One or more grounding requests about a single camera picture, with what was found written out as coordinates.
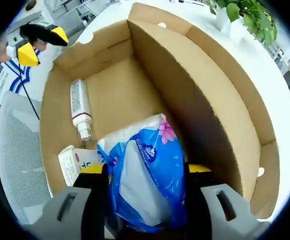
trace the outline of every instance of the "small white box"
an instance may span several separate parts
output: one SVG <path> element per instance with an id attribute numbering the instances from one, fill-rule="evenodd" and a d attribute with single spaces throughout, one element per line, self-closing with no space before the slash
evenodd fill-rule
<path id="1" fill-rule="evenodd" d="M 70 145 L 58 155 L 61 171 L 67 186 L 72 186 L 80 170 L 100 163 L 97 150 L 75 148 Z"/>

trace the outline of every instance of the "tissue package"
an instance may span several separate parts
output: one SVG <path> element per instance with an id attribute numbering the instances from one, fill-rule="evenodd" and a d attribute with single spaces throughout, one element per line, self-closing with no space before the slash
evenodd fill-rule
<path id="1" fill-rule="evenodd" d="M 165 115 L 105 136 L 98 155 L 109 166 L 115 213 L 130 227 L 154 233 L 184 225 L 183 150 Z"/>

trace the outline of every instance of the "green plant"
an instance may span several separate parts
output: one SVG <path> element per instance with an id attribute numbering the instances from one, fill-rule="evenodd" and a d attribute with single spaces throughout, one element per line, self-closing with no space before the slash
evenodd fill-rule
<path id="1" fill-rule="evenodd" d="M 257 0 L 208 0 L 207 3 L 212 14 L 216 14 L 217 5 L 226 8 L 230 22 L 242 16 L 247 30 L 255 34 L 265 46 L 276 40 L 277 28 L 272 14 Z"/>

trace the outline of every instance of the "blue plastic bag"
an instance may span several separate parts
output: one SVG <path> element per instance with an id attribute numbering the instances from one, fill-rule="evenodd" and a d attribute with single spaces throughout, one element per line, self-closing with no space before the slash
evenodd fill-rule
<path id="1" fill-rule="evenodd" d="M 130 136 L 128 140 L 118 142 L 111 149 L 107 149 L 107 152 L 98 144 L 99 158 L 103 159 L 109 167 L 110 196 L 115 213 L 125 219 L 127 225 L 133 229 L 149 233 L 154 233 L 163 227 L 181 227 L 186 221 L 183 150 L 165 115 L 159 114 L 152 119 L 154 122 L 149 127 L 141 126 L 136 134 Z M 139 156 L 154 184 L 170 205 L 171 215 L 163 225 L 147 225 L 140 214 L 119 193 L 126 147 L 131 141 L 136 144 Z"/>

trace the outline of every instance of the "hole in cardboard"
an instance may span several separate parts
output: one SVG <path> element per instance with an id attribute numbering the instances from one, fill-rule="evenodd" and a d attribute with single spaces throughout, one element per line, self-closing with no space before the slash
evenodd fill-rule
<path id="1" fill-rule="evenodd" d="M 160 22 L 159 24 L 157 24 L 158 26 L 162 27 L 162 28 L 167 28 L 166 23 L 164 22 Z"/>
<path id="2" fill-rule="evenodd" d="M 81 44 L 87 44 L 89 43 L 92 39 L 94 38 L 94 33 L 84 30 L 82 32 L 82 34 L 79 36 L 79 38 L 77 39 L 77 42 L 81 43 Z"/>
<path id="3" fill-rule="evenodd" d="M 263 176 L 264 172 L 265 172 L 265 169 L 260 167 L 259 170 L 258 170 L 257 177 Z"/>

